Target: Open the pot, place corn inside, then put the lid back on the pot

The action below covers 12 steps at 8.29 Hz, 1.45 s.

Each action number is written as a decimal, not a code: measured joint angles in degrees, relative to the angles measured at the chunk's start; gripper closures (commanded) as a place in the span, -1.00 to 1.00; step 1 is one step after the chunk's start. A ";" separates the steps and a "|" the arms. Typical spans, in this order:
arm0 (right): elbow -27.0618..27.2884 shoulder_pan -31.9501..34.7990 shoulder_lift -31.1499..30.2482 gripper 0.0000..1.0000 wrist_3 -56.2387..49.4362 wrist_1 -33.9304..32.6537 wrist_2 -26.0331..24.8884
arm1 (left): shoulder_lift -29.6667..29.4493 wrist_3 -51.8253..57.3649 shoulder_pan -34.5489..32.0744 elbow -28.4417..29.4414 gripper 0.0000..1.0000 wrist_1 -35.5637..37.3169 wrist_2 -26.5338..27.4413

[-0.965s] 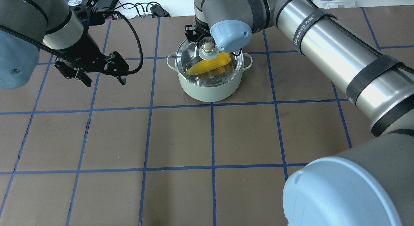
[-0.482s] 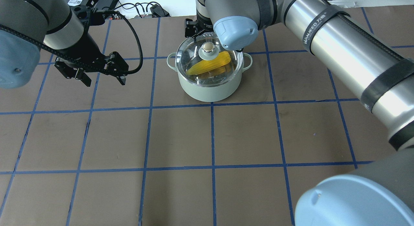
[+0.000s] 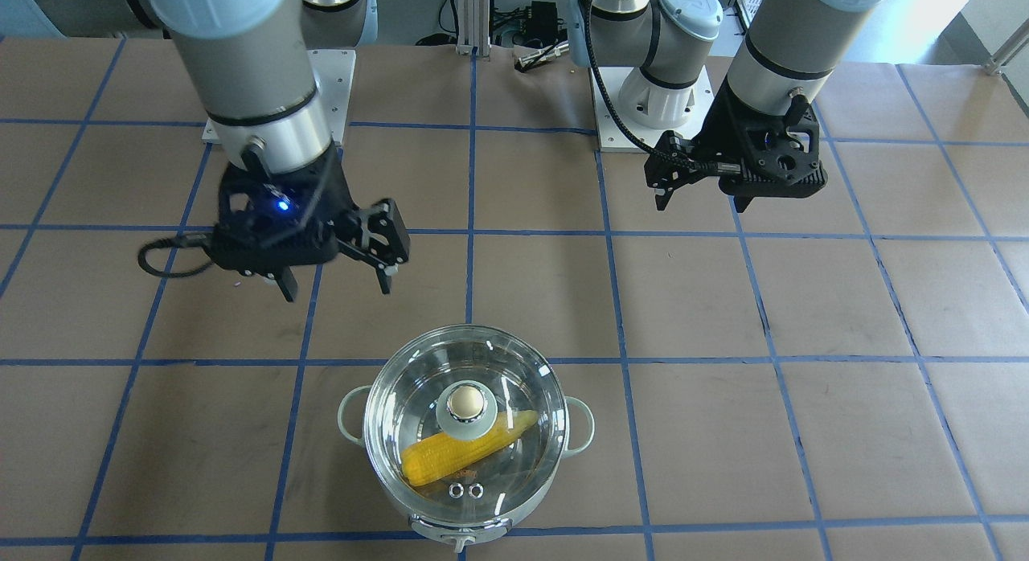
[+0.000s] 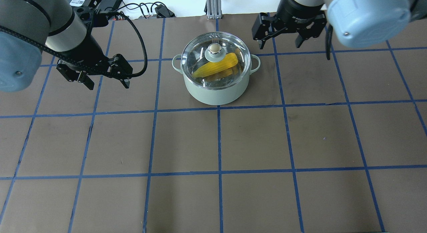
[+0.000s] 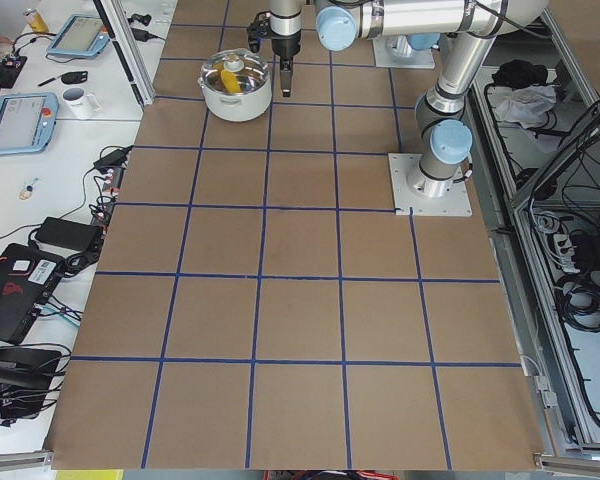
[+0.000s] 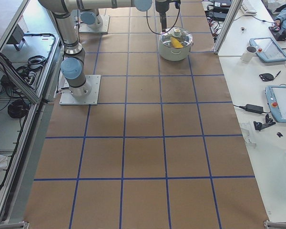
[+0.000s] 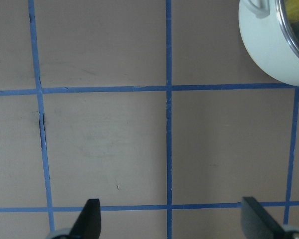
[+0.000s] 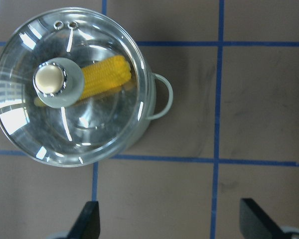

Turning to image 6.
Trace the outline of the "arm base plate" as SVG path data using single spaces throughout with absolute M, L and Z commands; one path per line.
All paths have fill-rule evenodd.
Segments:
M 86 83 L 80 88 L 69 87 L 65 80 L 60 105 L 97 105 L 101 75 L 86 75 Z
M 85 25 L 83 22 L 81 22 L 80 25 L 80 33 L 100 33 L 100 34 L 107 34 L 108 28 L 109 28 L 109 21 L 110 17 L 108 15 L 101 15 L 103 20 L 103 26 L 101 26 L 98 29 L 92 29 L 89 28 L 87 25 Z

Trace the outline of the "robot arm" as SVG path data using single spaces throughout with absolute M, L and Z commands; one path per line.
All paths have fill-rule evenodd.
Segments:
M 81 22 L 92 29 L 98 29 L 103 26 L 103 20 L 98 9 L 80 11 L 80 19 Z
M 151 0 L 40 0 L 39 3 L 51 12 L 54 24 L 63 41 L 66 59 L 61 63 L 61 72 L 74 97 L 84 97 L 90 94 L 92 85 L 83 72 L 85 51 L 79 42 L 71 12 L 79 10 L 83 13 L 81 20 L 86 24 L 94 25 L 100 18 L 99 9 L 135 7 L 144 12 L 152 6 Z

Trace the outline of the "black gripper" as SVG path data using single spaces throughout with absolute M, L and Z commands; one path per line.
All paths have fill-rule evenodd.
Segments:
M 159 13 L 162 32 L 166 32 L 167 29 L 166 12 L 169 10 L 169 4 L 169 0 L 155 0 L 155 9 Z

